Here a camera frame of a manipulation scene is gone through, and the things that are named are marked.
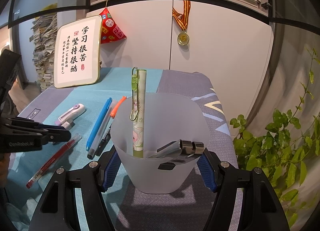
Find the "orange and black ribbon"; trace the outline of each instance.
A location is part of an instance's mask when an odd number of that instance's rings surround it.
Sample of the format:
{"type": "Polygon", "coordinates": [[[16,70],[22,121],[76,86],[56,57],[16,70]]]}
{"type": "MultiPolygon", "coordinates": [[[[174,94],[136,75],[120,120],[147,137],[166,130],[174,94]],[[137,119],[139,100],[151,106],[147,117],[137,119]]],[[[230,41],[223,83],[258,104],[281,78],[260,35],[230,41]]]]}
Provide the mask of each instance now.
{"type": "Polygon", "coordinates": [[[188,27],[189,13],[191,8],[191,2],[189,0],[183,0],[183,14],[178,13],[174,8],[172,11],[172,16],[177,21],[180,28],[185,31],[188,27]]]}

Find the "framed sign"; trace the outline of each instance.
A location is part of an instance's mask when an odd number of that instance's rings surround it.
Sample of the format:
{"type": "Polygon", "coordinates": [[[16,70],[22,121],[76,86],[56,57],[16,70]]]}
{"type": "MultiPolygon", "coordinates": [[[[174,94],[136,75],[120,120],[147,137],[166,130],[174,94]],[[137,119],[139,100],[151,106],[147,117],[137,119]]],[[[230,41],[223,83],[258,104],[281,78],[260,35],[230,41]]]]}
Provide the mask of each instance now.
{"type": "Polygon", "coordinates": [[[58,30],[54,54],[56,88],[93,84],[99,79],[101,19],[84,18],[58,30]]]}

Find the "transparent cup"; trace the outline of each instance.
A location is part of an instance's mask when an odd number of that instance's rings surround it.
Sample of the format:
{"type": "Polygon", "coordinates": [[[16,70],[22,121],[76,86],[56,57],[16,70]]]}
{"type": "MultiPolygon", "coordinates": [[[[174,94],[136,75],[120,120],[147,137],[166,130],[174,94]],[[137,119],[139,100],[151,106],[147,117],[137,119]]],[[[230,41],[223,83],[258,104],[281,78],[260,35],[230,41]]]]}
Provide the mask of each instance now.
{"type": "Polygon", "coordinates": [[[148,159],[157,149],[179,139],[209,143],[210,131],[200,107],[191,99],[166,93],[147,93],[144,123],[144,158],[133,157],[132,98],[119,107],[111,139],[134,186],[148,194],[168,194],[185,181],[198,159],[159,170],[170,159],[148,159]]]}

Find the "gold paper clip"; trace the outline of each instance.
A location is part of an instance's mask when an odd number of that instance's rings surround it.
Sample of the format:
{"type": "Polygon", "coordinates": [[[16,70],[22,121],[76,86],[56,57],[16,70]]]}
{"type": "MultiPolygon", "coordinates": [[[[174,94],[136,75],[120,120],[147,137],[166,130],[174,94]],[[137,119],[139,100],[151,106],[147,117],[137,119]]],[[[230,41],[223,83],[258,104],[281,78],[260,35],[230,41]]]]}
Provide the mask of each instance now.
{"type": "Polygon", "coordinates": [[[131,86],[132,86],[132,111],[131,111],[131,115],[130,115],[130,120],[135,121],[137,119],[138,113],[139,113],[139,69],[137,67],[134,67],[132,69],[131,86]],[[136,111],[136,113],[134,111],[135,94],[137,96],[137,111],[136,111]]]}

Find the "red pouch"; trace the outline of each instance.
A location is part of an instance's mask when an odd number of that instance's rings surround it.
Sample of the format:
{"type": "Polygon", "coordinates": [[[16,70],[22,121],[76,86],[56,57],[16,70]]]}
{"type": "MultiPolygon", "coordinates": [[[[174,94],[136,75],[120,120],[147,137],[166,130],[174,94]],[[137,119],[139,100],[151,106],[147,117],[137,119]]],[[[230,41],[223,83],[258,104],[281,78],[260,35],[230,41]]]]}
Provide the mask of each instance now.
{"type": "Polygon", "coordinates": [[[99,15],[102,17],[101,44],[121,40],[127,37],[115,23],[107,8],[99,15]]]}

